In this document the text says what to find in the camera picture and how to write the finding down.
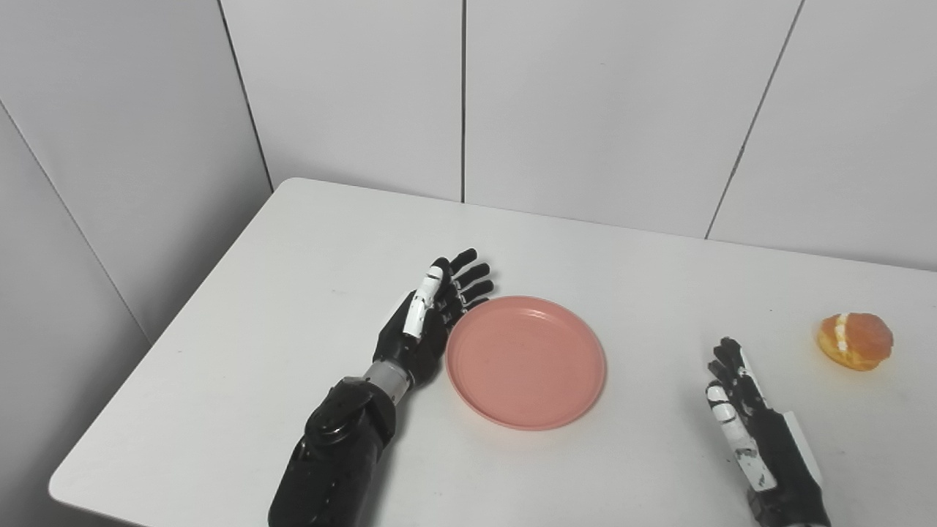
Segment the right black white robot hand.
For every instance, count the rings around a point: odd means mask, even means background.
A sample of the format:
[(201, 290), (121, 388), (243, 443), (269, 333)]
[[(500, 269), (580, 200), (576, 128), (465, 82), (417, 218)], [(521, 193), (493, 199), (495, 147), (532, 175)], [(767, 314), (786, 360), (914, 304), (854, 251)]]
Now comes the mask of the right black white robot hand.
[(766, 401), (741, 345), (724, 337), (707, 364), (706, 399), (746, 477), (760, 526), (830, 526), (822, 474), (793, 411)]

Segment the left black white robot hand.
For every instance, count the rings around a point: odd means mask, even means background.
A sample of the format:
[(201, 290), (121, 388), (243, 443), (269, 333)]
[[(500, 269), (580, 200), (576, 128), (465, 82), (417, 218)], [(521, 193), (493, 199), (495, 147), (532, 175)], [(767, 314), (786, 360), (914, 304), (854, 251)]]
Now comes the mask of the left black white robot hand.
[(409, 388), (431, 381), (441, 364), (449, 334), (469, 310), (490, 299), (494, 283), (476, 249), (439, 257), (419, 286), (404, 297), (378, 334), (375, 362), (404, 373)]

